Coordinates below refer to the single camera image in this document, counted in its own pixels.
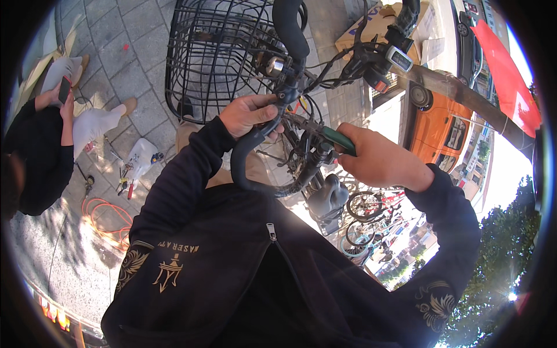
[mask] white pants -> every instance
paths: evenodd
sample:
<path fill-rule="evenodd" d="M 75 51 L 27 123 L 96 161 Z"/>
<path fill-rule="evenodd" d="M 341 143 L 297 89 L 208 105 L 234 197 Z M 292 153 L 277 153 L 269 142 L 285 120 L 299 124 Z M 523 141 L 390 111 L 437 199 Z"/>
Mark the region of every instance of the white pants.
<path fill-rule="evenodd" d="M 67 76 L 74 85 L 82 73 L 81 57 L 60 57 L 48 69 L 45 83 L 42 85 L 41 94 L 54 89 L 62 77 Z M 52 106 L 61 107 L 62 103 L 56 100 Z M 107 131 L 118 126 L 122 113 L 120 110 L 105 111 L 103 109 L 87 109 L 74 118 L 72 138 L 74 139 L 74 159 L 76 159 L 85 145 Z"/>

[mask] orange car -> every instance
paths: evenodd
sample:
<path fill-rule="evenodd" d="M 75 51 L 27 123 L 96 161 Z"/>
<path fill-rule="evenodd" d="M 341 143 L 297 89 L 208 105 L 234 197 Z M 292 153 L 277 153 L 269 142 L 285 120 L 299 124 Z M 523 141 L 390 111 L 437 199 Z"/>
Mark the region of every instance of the orange car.
<path fill-rule="evenodd" d="M 470 120 L 472 111 L 421 85 L 411 84 L 409 92 L 410 101 L 418 107 L 410 151 L 449 173 L 467 145 L 470 122 L 463 119 Z"/>

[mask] tan shoe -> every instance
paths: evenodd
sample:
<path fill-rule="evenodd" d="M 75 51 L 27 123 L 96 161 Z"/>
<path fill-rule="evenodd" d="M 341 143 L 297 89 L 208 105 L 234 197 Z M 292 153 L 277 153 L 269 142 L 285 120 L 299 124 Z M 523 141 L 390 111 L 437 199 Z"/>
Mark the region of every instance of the tan shoe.
<path fill-rule="evenodd" d="M 89 54 L 85 54 L 85 55 L 81 56 L 81 75 L 79 76 L 79 79 L 77 80 L 75 85 L 72 86 L 73 90 L 76 90 L 79 87 L 79 82 L 81 81 L 81 77 L 83 76 L 83 73 L 85 72 L 85 69 L 87 69 L 87 65 L 89 65 L 89 60 L 90 59 L 91 59 L 91 56 Z"/>
<path fill-rule="evenodd" d="M 126 107 L 126 112 L 122 115 L 122 117 L 124 117 L 134 112 L 138 105 L 138 99 L 136 97 L 131 97 L 124 100 L 122 104 Z"/>

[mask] zipper pull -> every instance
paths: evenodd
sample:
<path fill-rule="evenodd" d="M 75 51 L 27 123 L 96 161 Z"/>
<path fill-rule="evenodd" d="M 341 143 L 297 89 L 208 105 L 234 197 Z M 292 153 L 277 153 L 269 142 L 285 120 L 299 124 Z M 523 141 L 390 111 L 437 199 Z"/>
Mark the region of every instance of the zipper pull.
<path fill-rule="evenodd" d="M 271 222 L 267 223 L 267 229 L 269 231 L 269 236 L 271 240 L 274 242 L 277 240 L 277 234 L 275 233 L 275 225 Z"/>

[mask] smartphone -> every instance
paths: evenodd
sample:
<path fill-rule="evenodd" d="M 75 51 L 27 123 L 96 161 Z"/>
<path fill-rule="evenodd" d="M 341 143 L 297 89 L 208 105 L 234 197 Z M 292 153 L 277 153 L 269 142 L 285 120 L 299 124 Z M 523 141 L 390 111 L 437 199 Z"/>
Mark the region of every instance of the smartphone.
<path fill-rule="evenodd" d="M 60 93 L 58 93 L 58 100 L 60 100 L 62 104 L 66 103 L 66 100 L 68 99 L 68 94 L 70 94 L 70 88 L 71 88 L 71 81 L 66 76 L 64 76 L 62 78 L 62 84 L 60 84 Z"/>

